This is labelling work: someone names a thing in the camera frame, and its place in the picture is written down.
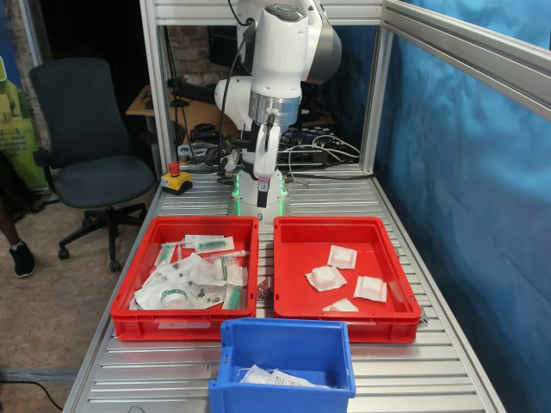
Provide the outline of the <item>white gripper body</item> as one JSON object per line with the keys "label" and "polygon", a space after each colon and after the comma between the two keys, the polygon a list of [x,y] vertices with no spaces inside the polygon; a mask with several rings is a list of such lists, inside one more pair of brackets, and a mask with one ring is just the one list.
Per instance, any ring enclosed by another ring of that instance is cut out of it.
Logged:
{"label": "white gripper body", "polygon": [[281,135],[279,126],[262,124],[259,127],[253,164],[257,179],[270,179],[275,173]]}

